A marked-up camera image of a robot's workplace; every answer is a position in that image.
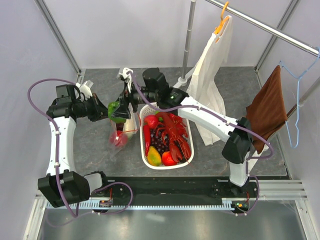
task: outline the brown towel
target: brown towel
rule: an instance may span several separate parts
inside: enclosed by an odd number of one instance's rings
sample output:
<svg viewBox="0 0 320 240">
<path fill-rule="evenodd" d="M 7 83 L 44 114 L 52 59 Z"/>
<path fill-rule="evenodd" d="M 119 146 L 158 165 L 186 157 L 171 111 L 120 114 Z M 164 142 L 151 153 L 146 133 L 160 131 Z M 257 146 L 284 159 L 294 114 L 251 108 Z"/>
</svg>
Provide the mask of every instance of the brown towel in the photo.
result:
<svg viewBox="0 0 320 240">
<path fill-rule="evenodd" d="M 246 118 L 251 122 L 252 131 L 265 140 L 279 130 L 288 119 L 282 96 L 280 71 L 280 66 L 276 66 L 252 104 L 246 107 Z M 253 146 L 258 154 L 264 145 L 261 140 L 253 137 Z"/>
</svg>

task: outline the clothes rod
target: clothes rod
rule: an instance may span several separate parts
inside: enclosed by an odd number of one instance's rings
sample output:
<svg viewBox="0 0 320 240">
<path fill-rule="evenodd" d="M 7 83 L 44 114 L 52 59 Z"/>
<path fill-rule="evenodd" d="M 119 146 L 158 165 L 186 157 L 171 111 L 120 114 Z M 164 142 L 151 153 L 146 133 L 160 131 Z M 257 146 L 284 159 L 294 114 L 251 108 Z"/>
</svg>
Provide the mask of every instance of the clothes rod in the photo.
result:
<svg viewBox="0 0 320 240">
<path fill-rule="evenodd" d="M 225 6 L 224 3 L 216 1 L 216 0 L 206 0 L 206 1 L 208 3 L 211 3 L 211 4 L 221 8 L 221 9 Z M 269 25 L 267 25 L 263 22 L 260 22 L 260 21 L 254 19 L 248 15 L 245 15 L 244 13 L 239 12 L 238 10 L 235 10 L 235 9 L 229 7 L 229 5 L 225 8 L 225 10 L 228 11 L 229 13 L 247 21 L 248 23 L 255 25 L 256 27 L 286 41 L 287 43 L 292 44 L 293 46 L 306 51 L 307 53 L 310 53 L 316 57 L 319 54 L 319 51 L 316 48 L 314 48 L 313 46 L 311 46 L 310 44 L 307 44 L 303 41 L 300 41 L 292 36 L 289 36 L 289 35 L 283 33 L 282 31 L 280 31 L 272 26 L 269 26 Z"/>
</svg>

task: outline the red fruit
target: red fruit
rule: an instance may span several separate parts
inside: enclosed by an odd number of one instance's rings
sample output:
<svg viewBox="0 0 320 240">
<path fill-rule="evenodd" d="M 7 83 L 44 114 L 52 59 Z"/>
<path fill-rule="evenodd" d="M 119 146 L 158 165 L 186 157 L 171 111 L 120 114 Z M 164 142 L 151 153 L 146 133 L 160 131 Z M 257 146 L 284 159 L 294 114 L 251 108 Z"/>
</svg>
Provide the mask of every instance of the red fruit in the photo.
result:
<svg viewBox="0 0 320 240">
<path fill-rule="evenodd" d="M 174 166 L 177 165 L 177 162 L 174 161 L 174 159 L 171 156 L 171 153 L 169 151 L 166 151 L 162 154 L 161 161 L 163 165 L 165 166 Z"/>
<path fill-rule="evenodd" d="M 159 120 L 155 115 L 148 115 L 144 118 L 144 122 L 148 124 L 149 128 L 155 129 Z"/>
<path fill-rule="evenodd" d="M 113 132 L 109 138 L 109 143 L 115 145 L 116 147 L 123 147 L 128 142 L 128 136 L 122 131 Z"/>
</svg>

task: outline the white panel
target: white panel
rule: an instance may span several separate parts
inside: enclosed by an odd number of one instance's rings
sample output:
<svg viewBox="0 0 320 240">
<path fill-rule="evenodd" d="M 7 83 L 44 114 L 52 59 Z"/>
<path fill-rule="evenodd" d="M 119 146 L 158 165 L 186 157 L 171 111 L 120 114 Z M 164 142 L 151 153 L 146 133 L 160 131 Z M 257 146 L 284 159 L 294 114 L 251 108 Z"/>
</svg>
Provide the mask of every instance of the white panel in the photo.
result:
<svg viewBox="0 0 320 240">
<path fill-rule="evenodd" d="M 319 35 L 319 10 L 316 5 L 318 0 L 301 1 L 295 13 L 292 15 L 285 32 L 296 36 L 297 38 L 313 45 L 320 45 Z M 314 60 L 315 57 L 297 49 L 282 40 L 278 40 L 275 48 L 272 50 L 264 65 L 260 70 L 263 82 L 267 80 L 272 70 L 280 60 L 283 60 L 286 66 L 294 74 L 300 75 Z M 320 61 L 305 74 L 300 82 L 300 96 L 315 82 L 320 76 Z M 282 92 L 285 108 L 287 111 L 294 106 L 296 102 L 297 80 L 291 77 L 285 69 L 281 70 Z M 307 196 L 311 202 L 314 213 L 318 212 L 320 198 L 320 89 L 300 108 L 300 139 L 299 146 L 291 149 L 286 127 L 280 131 L 280 138 L 286 157 L 286 162 L 292 176 L 301 179 L 305 187 Z M 294 114 L 289 121 L 293 142 L 296 142 L 295 122 L 297 115 Z M 318 228 L 320 228 L 320 216 L 315 215 Z"/>
<path fill-rule="evenodd" d="M 49 123 L 30 106 L 28 87 L 43 78 L 75 81 L 76 73 L 33 0 L 3 2 L 0 23 L 0 232 L 18 240 L 50 157 Z M 32 92 L 40 109 L 52 103 L 54 86 Z"/>
<path fill-rule="evenodd" d="M 230 6 L 277 26 L 290 0 L 233 0 Z M 180 67 L 190 0 L 46 0 L 82 68 Z M 198 0 L 189 66 L 220 22 L 221 9 Z M 228 66 L 257 64 L 271 35 L 236 18 Z"/>
</svg>

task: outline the red lobster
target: red lobster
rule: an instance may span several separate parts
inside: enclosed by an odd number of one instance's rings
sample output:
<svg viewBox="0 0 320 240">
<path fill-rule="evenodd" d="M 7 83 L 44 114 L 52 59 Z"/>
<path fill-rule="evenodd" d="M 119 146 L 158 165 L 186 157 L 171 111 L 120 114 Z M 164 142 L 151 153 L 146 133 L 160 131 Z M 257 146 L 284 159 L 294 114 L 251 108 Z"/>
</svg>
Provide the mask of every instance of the red lobster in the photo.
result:
<svg viewBox="0 0 320 240">
<path fill-rule="evenodd" d="M 186 138 L 188 137 L 188 133 L 185 129 L 187 125 L 184 124 L 182 117 L 174 115 L 172 113 L 168 113 L 169 118 L 173 121 L 173 123 L 176 126 L 176 129 L 179 133 L 180 136 L 185 136 Z"/>
<path fill-rule="evenodd" d="M 158 135 L 159 130 L 164 130 L 161 137 L 165 145 L 166 145 L 165 136 L 168 135 L 169 149 L 172 155 L 172 159 L 178 163 L 183 158 L 179 148 L 176 146 L 176 143 L 175 143 L 175 142 L 178 142 L 182 149 L 185 159 L 188 160 L 191 156 L 190 147 L 187 141 L 178 133 L 177 127 L 175 123 L 170 119 L 169 115 L 166 112 L 158 112 L 155 116 L 157 118 L 161 117 L 164 122 L 164 124 L 160 121 L 158 122 L 158 125 L 163 125 L 163 127 L 159 127 L 155 134 Z"/>
</svg>

